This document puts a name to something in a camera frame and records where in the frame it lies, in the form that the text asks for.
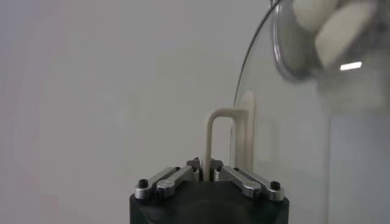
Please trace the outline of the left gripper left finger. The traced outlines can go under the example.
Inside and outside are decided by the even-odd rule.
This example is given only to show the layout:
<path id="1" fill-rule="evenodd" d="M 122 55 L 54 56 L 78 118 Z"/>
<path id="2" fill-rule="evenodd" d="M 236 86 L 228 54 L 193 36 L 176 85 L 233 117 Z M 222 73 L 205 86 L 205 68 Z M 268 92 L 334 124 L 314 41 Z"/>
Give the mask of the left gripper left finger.
<path id="1" fill-rule="evenodd" d="M 134 197 L 148 200 L 152 197 L 168 198 L 186 181 L 200 181 L 202 168 L 198 157 L 186 162 L 183 167 L 166 167 L 148 179 L 140 179 L 135 186 Z"/>

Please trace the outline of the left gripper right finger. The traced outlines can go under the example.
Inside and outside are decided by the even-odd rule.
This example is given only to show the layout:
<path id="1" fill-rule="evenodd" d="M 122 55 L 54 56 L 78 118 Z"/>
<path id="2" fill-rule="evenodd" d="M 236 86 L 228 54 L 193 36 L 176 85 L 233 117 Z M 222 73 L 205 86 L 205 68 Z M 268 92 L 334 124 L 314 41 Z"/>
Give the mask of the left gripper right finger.
<path id="1" fill-rule="evenodd" d="M 210 180 L 233 183 L 241 193 L 249 198 L 264 198 L 273 202 L 281 202 L 285 191 L 278 181 L 269 181 L 253 172 L 237 167 L 223 165 L 220 160 L 212 159 Z"/>

